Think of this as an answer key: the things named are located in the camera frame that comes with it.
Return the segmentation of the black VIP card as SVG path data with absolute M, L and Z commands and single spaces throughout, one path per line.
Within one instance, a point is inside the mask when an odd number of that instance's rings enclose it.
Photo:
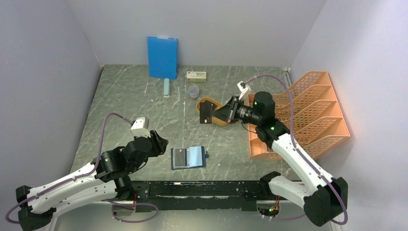
M 199 120 L 200 124 L 212 123 L 212 103 L 210 101 L 199 103 Z
M 187 149 L 186 148 L 174 148 L 171 151 L 172 156 L 172 168 L 184 168 L 187 167 Z

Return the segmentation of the dark blue card holder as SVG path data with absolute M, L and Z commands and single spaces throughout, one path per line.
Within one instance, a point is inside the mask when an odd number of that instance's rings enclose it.
M 206 167 L 206 160 L 209 158 L 209 153 L 204 146 L 190 146 L 183 148 L 187 149 L 187 167 L 173 169 L 171 165 L 172 170 Z

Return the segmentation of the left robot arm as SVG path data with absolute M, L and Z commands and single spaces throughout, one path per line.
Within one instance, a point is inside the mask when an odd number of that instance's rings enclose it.
M 169 141 L 151 130 L 146 137 L 135 136 L 126 146 L 105 151 L 100 156 L 55 182 L 16 189 L 20 210 L 18 223 L 25 231 L 48 225 L 53 217 L 101 200 L 127 200 L 133 193 L 130 174 L 150 157 L 166 152 Z

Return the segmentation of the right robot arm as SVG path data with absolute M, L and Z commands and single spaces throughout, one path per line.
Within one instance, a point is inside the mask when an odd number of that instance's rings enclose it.
M 240 120 L 255 126 L 258 138 L 280 155 L 298 175 L 301 183 L 286 179 L 274 172 L 264 176 L 260 194 L 265 199 L 281 196 L 301 207 L 305 216 L 321 227 L 343 214 L 344 225 L 348 221 L 348 184 L 339 177 L 334 178 L 320 167 L 298 144 L 290 131 L 275 116 L 275 102 L 265 91 L 255 94 L 252 106 L 245 105 L 238 96 L 233 96 L 227 104 L 214 110 L 212 116 L 232 123 Z

